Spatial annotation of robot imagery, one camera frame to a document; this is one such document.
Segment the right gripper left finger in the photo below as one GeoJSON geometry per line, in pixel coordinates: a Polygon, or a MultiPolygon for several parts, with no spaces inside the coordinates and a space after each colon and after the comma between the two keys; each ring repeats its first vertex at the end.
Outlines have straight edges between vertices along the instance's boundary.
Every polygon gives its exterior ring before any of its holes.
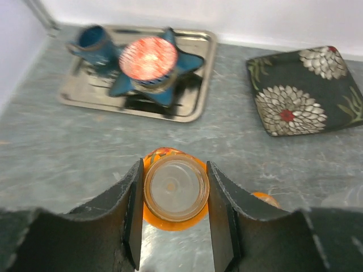
{"type": "Polygon", "coordinates": [[[135,271],[140,267],[143,162],[69,213],[1,208],[2,271],[135,271]]]}

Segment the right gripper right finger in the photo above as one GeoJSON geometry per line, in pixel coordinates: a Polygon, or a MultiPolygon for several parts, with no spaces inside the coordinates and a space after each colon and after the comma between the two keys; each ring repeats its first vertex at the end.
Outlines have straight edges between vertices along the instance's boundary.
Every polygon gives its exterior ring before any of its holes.
{"type": "Polygon", "coordinates": [[[361,271],[362,210],[276,208],[206,164],[215,271],[361,271]]]}

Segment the orange juice bottle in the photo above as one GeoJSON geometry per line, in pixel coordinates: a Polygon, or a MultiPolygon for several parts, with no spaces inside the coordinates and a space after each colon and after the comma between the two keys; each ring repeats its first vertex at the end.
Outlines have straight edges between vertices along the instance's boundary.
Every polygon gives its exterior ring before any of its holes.
{"type": "Polygon", "coordinates": [[[258,199],[268,203],[269,205],[272,205],[276,208],[280,208],[280,205],[278,202],[269,194],[263,193],[263,192],[253,192],[251,193],[253,196],[257,197],[258,199]]]}
{"type": "Polygon", "coordinates": [[[171,147],[143,159],[143,219],[164,231],[183,231],[208,213],[206,164],[171,147]]]}

